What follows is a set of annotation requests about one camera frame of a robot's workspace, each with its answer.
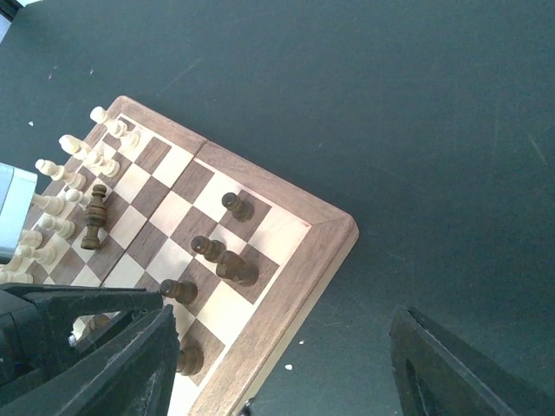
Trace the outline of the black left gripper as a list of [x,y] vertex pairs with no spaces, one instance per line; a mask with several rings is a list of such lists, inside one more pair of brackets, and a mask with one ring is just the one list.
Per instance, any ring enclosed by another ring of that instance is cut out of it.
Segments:
[[73,367],[78,350],[69,337],[78,316],[162,308],[161,295],[146,289],[3,283],[1,380],[36,370],[50,380]]

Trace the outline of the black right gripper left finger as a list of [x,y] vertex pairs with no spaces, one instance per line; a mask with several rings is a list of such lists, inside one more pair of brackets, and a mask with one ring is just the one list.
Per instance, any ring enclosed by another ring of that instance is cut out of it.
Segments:
[[173,307],[148,313],[2,415],[166,415],[180,343]]

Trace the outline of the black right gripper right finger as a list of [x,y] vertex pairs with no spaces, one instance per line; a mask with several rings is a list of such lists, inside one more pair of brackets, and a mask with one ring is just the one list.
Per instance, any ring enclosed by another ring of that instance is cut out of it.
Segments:
[[417,309],[398,308],[389,336],[404,415],[554,414],[554,398]]

